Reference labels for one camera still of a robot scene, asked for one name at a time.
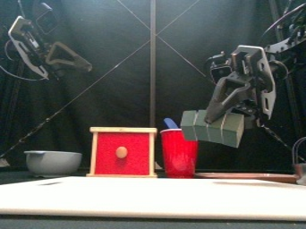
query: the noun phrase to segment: red box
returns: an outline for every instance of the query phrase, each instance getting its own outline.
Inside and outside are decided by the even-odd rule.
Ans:
[[[87,176],[157,177],[155,128],[92,127],[91,172]]]

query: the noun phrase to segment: black backdrop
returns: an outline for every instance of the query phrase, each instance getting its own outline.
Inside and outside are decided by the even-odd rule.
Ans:
[[[40,1],[22,2],[27,17],[35,18]],[[83,167],[88,168],[91,126],[150,126],[151,1],[44,2],[59,19],[51,41],[68,45],[94,65],[94,71],[67,71],[59,80],[36,82],[18,81],[2,73],[2,151],[62,110],[10,152],[7,160],[12,166],[23,167],[24,150],[76,151],[83,153]],[[284,10],[288,1],[277,2]],[[2,1],[2,5],[3,27],[10,28],[20,14],[18,1]],[[161,131],[166,117],[179,123],[185,110],[209,105],[214,83],[203,70],[205,60],[221,51],[230,54],[238,45],[255,46],[273,16],[267,0],[157,0],[155,22],[155,127]],[[266,43],[277,43],[274,31]],[[16,72],[23,64],[10,62],[2,55],[2,65]],[[23,76],[38,77],[27,67]],[[87,87],[91,89],[63,109]],[[267,125],[292,146],[297,136],[285,81],[278,82],[275,110]],[[159,135],[155,159],[163,165]],[[239,148],[199,143],[198,169],[290,171],[290,164],[289,150],[261,129],[245,131]]]

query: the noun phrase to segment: white bowl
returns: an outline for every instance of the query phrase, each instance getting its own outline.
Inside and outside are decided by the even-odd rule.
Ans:
[[[78,171],[82,154],[62,151],[26,151],[28,170],[36,176],[67,176]]]

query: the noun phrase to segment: blue object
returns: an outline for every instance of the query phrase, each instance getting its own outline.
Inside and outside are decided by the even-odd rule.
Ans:
[[[165,118],[165,124],[169,129],[179,129],[179,127],[175,124],[175,121],[171,118]]]

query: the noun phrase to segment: red panel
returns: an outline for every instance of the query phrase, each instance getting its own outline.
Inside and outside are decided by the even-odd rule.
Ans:
[[[118,158],[116,149],[126,147],[129,155]],[[100,132],[96,143],[96,174],[150,173],[150,134]]]

